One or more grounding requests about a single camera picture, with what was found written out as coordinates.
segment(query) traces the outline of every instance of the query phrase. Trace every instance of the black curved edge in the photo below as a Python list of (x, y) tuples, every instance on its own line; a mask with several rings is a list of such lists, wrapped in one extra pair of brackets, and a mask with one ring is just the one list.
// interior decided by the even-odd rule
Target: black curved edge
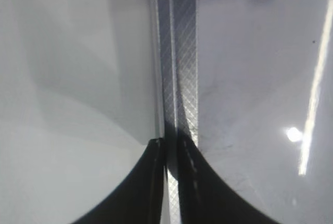
[(164, 164), (164, 140), (150, 140), (123, 182), (73, 224), (160, 223)]
[(234, 192), (182, 132), (177, 140), (177, 159), (183, 224), (277, 224)]

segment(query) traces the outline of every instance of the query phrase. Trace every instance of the vertical strip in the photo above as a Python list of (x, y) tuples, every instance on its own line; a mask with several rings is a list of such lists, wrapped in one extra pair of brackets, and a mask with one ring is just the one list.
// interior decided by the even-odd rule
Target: vertical strip
[(157, 14), (164, 136), (168, 143), (170, 222), (179, 224), (177, 130), (190, 132), (197, 143), (196, 0), (157, 0)]

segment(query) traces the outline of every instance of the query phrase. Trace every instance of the white surface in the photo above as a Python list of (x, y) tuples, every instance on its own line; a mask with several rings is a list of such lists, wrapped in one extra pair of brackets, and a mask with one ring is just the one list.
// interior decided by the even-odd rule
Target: white surface
[(69, 223), (156, 137), (149, 0), (0, 0), (0, 223)]
[(285, 224), (333, 222), (330, 4), (199, 0), (199, 147)]

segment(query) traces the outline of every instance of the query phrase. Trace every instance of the carbon fiber trim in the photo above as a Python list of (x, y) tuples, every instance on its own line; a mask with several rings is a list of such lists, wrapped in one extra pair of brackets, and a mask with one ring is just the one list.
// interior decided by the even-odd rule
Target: carbon fiber trim
[(177, 130), (198, 140), (197, 0), (156, 0), (158, 54), (168, 151), (170, 222), (181, 223), (177, 182)]

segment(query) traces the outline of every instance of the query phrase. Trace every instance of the carbon fiber strip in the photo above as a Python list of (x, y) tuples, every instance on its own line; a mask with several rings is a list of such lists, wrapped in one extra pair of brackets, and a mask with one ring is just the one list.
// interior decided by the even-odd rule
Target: carbon fiber strip
[(189, 129), (195, 143), (198, 136), (196, 0), (157, 0), (157, 14), (164, 129), (169, 142), (170, 222), (178, 224), (177, 129)]

